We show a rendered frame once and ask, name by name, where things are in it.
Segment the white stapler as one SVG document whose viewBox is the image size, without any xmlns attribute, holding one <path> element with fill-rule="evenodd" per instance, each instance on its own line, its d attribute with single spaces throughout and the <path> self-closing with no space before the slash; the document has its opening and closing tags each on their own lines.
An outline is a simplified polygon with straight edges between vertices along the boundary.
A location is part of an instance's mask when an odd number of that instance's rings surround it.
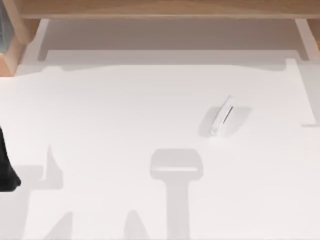
<svg viewBox="0 0 320 240">
<path fill-rule="evenodd" d="M 231 111 L 234 108 L 234 103 L 235 98 L 229 95 L 220 107 L 210 126 L 209 133 L 212 137 L 216 137 L 219 135 L 220 130 L 222 129 L 224 123 L 226 122 Z"/>
</svg>

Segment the pale wooden drawer front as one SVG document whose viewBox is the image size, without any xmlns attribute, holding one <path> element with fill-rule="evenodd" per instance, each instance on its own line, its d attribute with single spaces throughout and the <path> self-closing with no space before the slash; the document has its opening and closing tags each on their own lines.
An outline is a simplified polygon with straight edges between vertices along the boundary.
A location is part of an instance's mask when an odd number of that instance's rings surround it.
<svg viewBox="0 0 320 240">
<path fill-rule="evenodd" d="M 320 0 L 0 0 L 22 19 L 320 19 Z"/>
</svg>

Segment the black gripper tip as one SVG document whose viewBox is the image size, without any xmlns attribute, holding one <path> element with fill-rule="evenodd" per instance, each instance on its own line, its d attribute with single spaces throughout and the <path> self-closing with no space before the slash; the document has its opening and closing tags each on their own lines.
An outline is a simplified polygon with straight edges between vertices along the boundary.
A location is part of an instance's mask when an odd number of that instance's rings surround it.
<svg viewBox="0 0 320 240">
<path fill-rule="evenodd" d="M 21 183 L 9 160 L 3 130 L 0 127 L 0 192 L 13 192 Z"/>
</svg>

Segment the wooden cupboard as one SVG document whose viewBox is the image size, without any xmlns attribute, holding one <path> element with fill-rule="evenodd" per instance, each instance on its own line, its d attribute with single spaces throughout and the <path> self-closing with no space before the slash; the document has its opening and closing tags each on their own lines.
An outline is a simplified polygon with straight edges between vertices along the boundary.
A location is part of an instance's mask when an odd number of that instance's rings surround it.
<svg viewBox="0 0 320 240">
<path fill-rule="evenodd" d="M 29 0 L 0 0 L 0 77 L 15 75 L 25 47 L 40 25 L 39 19 L 23 16 Z"/>
</svg>

